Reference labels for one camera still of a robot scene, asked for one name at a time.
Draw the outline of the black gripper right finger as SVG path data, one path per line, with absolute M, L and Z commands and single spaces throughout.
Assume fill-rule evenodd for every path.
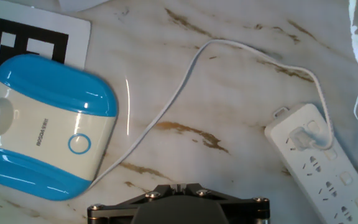
M 265 197 L 241 199 L 202 187 L 186 184 L 184 195 L 216 202 L 228 223 L 270 224 L 270 200 Z

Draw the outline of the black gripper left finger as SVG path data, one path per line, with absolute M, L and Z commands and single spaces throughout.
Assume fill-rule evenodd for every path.
M 87 208 L 88 224 L 131 223 L 141 205 L 172 196 L 174 189 L 170 185 L 158 185 L 150 192 L 121 202 L 117 205 L 100 203 Z

